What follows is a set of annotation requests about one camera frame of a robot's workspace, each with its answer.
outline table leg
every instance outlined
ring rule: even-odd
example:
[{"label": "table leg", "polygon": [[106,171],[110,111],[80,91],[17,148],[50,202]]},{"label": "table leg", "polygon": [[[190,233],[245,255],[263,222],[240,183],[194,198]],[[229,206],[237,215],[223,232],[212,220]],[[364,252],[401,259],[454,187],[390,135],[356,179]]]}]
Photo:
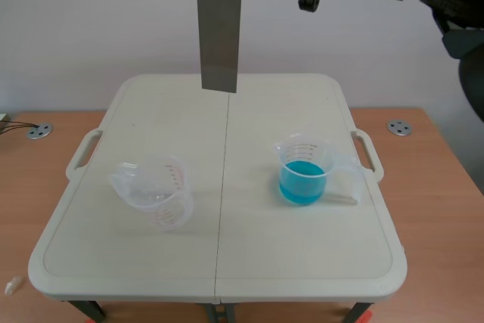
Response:
[{"label": "table leg", "polygon": [[227,323],[235,323],[235,304],[225,304]]},{"label": "table leg", "polygon": [[209,317],[210,323],[219,323],[219,314],[217,313],[217,309],[213,304],[201,304],[205,308],[205,312]]},{"label": "table leg", "polygon": [[69,300],[73,306],[86,314],[90,319],[96,323],[101,323],[106,319],[103,309],[95,301],[91,300]]},{"label": "table leg", "polygon": [[343,323],[356,323],[373,303],[356,303],[343,319]]}]

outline blue liquid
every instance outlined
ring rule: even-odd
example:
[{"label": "blue liquid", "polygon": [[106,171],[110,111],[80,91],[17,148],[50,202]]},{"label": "blue liquid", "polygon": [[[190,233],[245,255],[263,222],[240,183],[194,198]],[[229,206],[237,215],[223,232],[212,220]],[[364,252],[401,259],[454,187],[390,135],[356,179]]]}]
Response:
[{"label": "blue liquid", "polygon": [[[297,160],[286,164],[286,167],[303,175],[321,175],[324,170],[313,163]],[[326,177],[306,178],[295,175],[283,168],[279,178],[279,188],[282,194],[297,204],[311,204],[324,193]]]}]

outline table handle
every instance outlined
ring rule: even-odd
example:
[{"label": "table handle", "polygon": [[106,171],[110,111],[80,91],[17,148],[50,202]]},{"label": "table handle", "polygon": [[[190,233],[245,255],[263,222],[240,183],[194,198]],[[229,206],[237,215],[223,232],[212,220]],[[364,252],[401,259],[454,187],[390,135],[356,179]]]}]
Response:
[{"label": "table handle", "polygon": [[87,164],[80,166],[80,163],[88,155],[88,152],[91,150],[91,146],[94,144],[94,141],[99,140],[102,135],[102,130],[94,129],[84,136],[84,139],[81,141],[81,144],[79,144],[76,153],[74,153],[73,159],[70,160],[69,165],[67,166],[66,176],[69,180],[74,177],[74,173],[78,169],[84,169],[87,166]]},{"label": "table handle", "polygon": [[354,139],[358,139],[363,145],[363,149],[365,150],[375,179],[378,183],[380,183],[385,172],[383,171],[383,166],[381,165],[380,158],[378,157],[377,151],[375,150],[375,146],[373,145],[370,136],[360,129],[356,129],[355,131],[351,132],[351,135]]}]

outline wooden table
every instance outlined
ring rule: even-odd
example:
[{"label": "wooden table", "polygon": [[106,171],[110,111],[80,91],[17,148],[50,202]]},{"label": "wooden table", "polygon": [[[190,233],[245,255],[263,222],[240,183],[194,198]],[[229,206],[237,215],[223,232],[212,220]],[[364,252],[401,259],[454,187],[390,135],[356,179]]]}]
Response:
[{"label": "wooden table", "polygon": [[[370,134],[385,169],[380,184],[405,247],[408,277],[390,300],[376,304],[371,323],[449,323],[484,316],[484,197],[418,109],[354,110],[357,127]],[[50,122],[54,131],[31,141],[26,130],[0,135],[0,283],[27,275],[29,256],[67,185],[65,169],[86,132],[104,113],[24,113],[17,121]],[[404,119],[408,137],[386,130]],[[206,321],[201,306],[168,303],[105,303],[108,322]],[[237,322],[336,323],[348,305],[247,303]],[[67,303],[50,300],[28,281],[0,298],[2,323],[85,321]]]}]

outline measuring cup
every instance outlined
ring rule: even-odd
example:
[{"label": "measuring cup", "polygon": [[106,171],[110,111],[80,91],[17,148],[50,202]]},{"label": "measuring cup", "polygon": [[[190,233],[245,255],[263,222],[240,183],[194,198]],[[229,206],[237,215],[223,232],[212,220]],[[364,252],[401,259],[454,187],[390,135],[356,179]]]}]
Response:
[{"label": "measuring cup", "polygon": [[180,227],[193,212],[187,174],[176,157],[153,157],[140,165],[121,163],[109,179],[129,206],[147,214],[162,230]]},{"label": "measuring cup", "polygon": [[294,203],[319,200],[330,185],[333,197],[361,200],[361,164],[336,152],[327,141],[295,134],[275,144],[279,156],[279,188]]}]

